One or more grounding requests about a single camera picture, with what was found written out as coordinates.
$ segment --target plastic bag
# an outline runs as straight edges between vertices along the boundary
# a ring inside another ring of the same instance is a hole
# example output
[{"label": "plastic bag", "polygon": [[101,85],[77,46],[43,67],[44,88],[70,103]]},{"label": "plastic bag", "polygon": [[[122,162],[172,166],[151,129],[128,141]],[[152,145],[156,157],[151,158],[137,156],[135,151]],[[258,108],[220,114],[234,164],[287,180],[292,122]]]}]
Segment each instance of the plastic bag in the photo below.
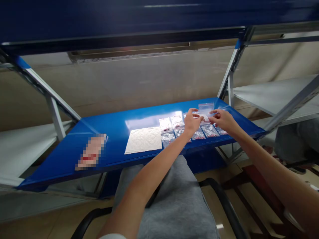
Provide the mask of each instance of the plastic bag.
[{"label": "plastic bag", "polygon": [[198,104],[198,112],[203,113],[208,117],[212,117],[213,114],[210,114],[210,112],[214,110],[214,105],[214,103]]},{"label": "plastic bag", "polygon": [[204,116],[204,119],[203,119],[203,121],[202,121],[200,124],[210,124],[210,121],[209,121],[209,119],[208,119],[208,117],[207,117],[206,114],[204,114],[204,113],[198,113],[198,115],[199,115],[199,116]]},{"label": "plastic bag", "polygon": [[214,127],[216,128],[217,132],[218,132],[220,135],[228,134],[228,133],[227,133],[225,130],[223,130],[222,128],[216,127],[216,123],[214,123]]},{"label": "plastic bag", "polygon": [[162,138],[164,148],[166,148],[169,144],[171,144],[175,140],[173,131],[162,133],[161,138]]},{"label": "plastic bag", "polygon": [[[197,112],[195,112],[194,114],[197,114]],[[186,118],[187,113],[184,113],[183,116],[184,118]],[[197,119],[198,117],[193,116],[193,118]]]},{"label": "plastic bag", "polygon": [[159,119],[159,125],[160,125],[160,130],[162,133],[173,130],[169,117]]},{"label": "plastic bag", "polygon": [[173,128],[180,128],[185,126],[181,116],[172,116],[170,119],[172,121]]},{"label": "plastic bag", "polygon": [[202,129],[199,127],[198,130],[194,133],[192,140],[196,139],[206,139]]},{"label": "plastic bag", "polygon": [[206,138],[220,136],[215,127],[211,124],[203,124],[201,125],[201,128],[204,131]]},{"label": "plastic bag", "polygon": [[176,138],[179,137],[184,132],[184,130],[185,130],[185,127],[174,129]]}]

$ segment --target black chair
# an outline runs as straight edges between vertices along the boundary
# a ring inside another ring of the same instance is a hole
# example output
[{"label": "black chair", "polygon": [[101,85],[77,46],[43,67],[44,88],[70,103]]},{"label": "black chair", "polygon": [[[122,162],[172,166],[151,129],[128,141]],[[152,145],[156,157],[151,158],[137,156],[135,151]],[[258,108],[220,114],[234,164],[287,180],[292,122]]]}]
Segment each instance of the black chair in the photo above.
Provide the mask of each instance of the black chair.
[{"label": "black chair", "polygon": [[[200,187],[203,186],[208,186],[210,185],[215,193],[217,194],[223,209],[225,211],[225,214],[229,220],[229,223],[234,231],[234,234],[237,239],[247,239],[248,236],[246,232],[244,231],[242,225],[239,222],[238,216],[235,213],[235,210],[229,201],[226,193],[222,189],[222,187],[212,178],[206,178],[204,181],[199,182]],[[160,186],[156,189],[154,192],[153,196],[147,203],[147,207],[150,207],[151,204],[153,203],[158,191],[160,189]],[[103,216],[110,214],[112,212],[112,207],[107,207],[107,208],[97,208],[89,212],[84,219],[81,221],[79,226],[76,228],[75,232],[73,233],[71,239],[82,239],[87,228],[89,227],[90,223],[97,217]]]}]

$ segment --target beige wall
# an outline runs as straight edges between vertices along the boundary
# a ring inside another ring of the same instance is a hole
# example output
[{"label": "beige wall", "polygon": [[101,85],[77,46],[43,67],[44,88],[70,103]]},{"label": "beige wall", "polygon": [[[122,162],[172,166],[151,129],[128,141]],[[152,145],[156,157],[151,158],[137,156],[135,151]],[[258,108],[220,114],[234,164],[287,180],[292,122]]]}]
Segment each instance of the beige wall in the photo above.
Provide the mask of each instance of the beige wall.
[{"label": "beige wall", "polygon": [[[248,47],[235,87],[319,73],[318,42]],[[82,117],[217,95],[232,47],[72,64],[66,53],[27,56],[36,72]],[[0,131],[51,123],[42,95],[16,73],[0,72]],[[236,101],[237,107],[245,107]],[[254,108],[240,110],[256,116]]]}]

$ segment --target sleeve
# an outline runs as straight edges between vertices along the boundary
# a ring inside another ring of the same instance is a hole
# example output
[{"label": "sleeve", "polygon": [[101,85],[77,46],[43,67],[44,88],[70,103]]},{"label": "sleeve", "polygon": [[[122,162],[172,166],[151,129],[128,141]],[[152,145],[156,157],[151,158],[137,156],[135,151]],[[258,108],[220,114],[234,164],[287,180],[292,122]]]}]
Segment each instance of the sleeve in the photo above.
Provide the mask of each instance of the sleeve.
[{"label": "sleeve", "polygon": [[111,234],[104,235],[100,237],[99,239],[126,239],[126,238],[122,236],[121,234],[111,233]]}]

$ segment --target white shelf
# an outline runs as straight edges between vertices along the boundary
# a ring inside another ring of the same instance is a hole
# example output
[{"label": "white shelf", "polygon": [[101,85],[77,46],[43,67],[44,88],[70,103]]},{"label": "white shelf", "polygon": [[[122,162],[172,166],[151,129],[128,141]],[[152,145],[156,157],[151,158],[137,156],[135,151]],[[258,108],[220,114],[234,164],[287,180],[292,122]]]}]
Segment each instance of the white shelf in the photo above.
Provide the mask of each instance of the white shelf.
[{"label": "white shelf", "polygon": [[[71,124],[63,122],[64,130]],[[0,174],[19,177],[56,140],[53,124],[0,132]]]},{"label": "white shelf", "polygon": [[[288,80],[268,82],[234,88],[234,95],[275,116],[293,97],[295,97],[317,75]],[[315,96],[282,125],[292,124],[319,117],[319,95]]]}]

